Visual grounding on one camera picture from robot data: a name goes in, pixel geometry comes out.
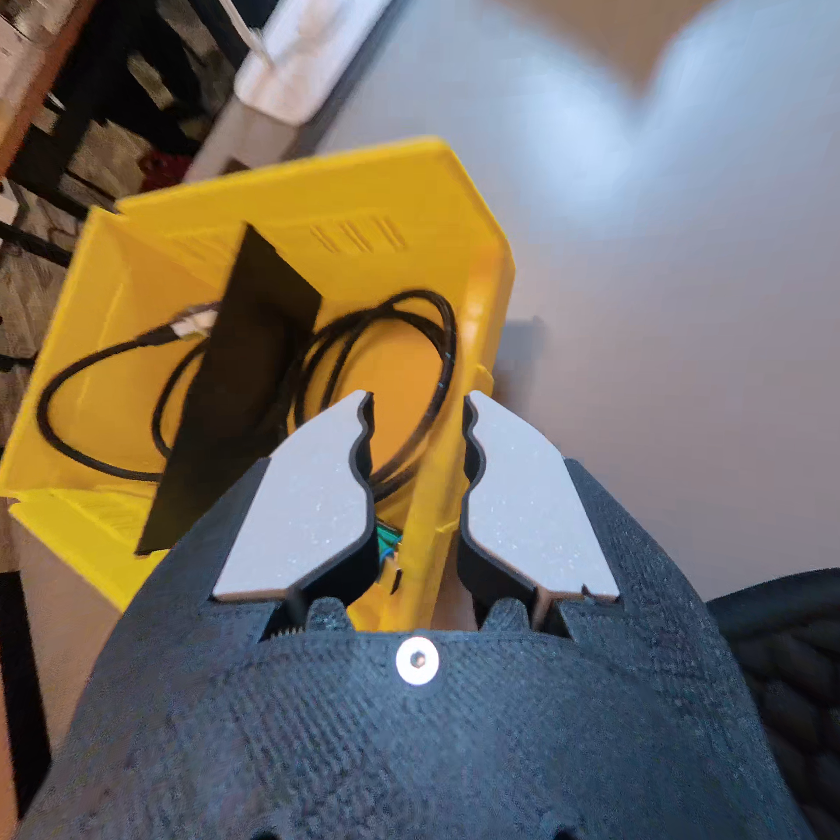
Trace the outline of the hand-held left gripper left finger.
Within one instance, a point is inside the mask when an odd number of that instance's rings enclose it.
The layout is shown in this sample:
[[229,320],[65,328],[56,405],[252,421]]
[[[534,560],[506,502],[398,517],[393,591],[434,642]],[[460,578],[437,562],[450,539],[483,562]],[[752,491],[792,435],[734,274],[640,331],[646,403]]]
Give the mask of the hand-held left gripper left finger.
[[370,485],[374,396],[357,390],[307,421],[269,457],[213,588],[219,602],[332,597],[375,583]]

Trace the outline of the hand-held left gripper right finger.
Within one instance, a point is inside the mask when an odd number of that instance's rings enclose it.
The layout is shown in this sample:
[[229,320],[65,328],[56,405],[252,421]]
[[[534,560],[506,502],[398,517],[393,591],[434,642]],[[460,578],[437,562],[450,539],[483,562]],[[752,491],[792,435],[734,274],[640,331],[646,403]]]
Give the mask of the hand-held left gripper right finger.
[[458,578],[476,607],[616,604],[614,574],[561,452],[487,394],[463,410]]

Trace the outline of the yellow plastic bin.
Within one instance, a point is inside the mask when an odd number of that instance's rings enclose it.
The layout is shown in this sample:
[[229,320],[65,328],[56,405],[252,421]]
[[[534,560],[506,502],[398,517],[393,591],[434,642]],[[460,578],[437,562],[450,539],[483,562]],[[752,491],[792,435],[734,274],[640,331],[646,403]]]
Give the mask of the yellow plastic bin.
[[[42,390],[85,355],[131,340],[195,305],[221,303],[245,226],[315,287],[313,329],[400,291],[428,289],[455,311],[449,393],[414,456],[422,463],[393,595],[374,584],[350,607],[357,628],[409,630],[434,612],[466,490],[464,397],[490,394],[490,369],[515,277],[508,241],[455,153],[420,139],[278,164],[122,200],[91,211],[2,460],[11,514],[118,613],[168,550],[134,553],[158,483],[116,479],[50,448],[36,424]],[[71,378],[49,418],[69,445],[126,469],[164,473],[151,438],[161,389],[197,341],[134,350]],[[203,355],[164,413],[173,446]]]

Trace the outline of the black bin divider sheet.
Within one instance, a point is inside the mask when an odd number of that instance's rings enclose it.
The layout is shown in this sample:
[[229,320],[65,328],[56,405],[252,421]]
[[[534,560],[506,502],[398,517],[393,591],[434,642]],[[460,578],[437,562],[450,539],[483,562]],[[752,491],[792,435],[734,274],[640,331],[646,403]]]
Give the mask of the black bin divider sheet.
[[280,389],[321,303],[318,290],[246,225],[136,555],[172,548],[278,446]]

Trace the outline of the black honeycomb seat cushion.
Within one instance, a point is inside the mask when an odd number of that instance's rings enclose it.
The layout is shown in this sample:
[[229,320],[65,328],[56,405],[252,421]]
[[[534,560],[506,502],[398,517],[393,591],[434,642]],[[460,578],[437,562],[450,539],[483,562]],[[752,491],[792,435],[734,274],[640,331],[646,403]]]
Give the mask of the black honeycomb seat cushion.
[[839,569],[791,574],[707,602],[815,836],[839,838]]

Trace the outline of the red bag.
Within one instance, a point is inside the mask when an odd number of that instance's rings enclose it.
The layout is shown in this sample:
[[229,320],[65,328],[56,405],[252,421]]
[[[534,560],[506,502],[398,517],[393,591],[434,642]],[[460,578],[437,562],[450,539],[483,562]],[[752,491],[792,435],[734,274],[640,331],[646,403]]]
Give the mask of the red bag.
[[191,155],[150,150],[138,161],[143,175],[139,193],[150,193],[181,184],[192,163]]

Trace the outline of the white board stand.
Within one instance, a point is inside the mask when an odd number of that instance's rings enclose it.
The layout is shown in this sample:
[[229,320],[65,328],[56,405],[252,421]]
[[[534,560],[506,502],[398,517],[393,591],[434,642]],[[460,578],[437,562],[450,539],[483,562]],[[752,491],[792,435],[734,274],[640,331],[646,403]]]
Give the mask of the white board stand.
[[247,108],[299,128],[325,104],[390,1],[279,2],[234,81]]

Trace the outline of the wooden top desk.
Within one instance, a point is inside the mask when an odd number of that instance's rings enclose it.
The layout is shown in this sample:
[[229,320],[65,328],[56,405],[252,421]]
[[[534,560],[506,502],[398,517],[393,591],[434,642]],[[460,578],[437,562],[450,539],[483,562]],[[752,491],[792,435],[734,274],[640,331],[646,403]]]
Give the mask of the wooden top desk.
[[1,2],[2,177],[95,5],[95,1]]

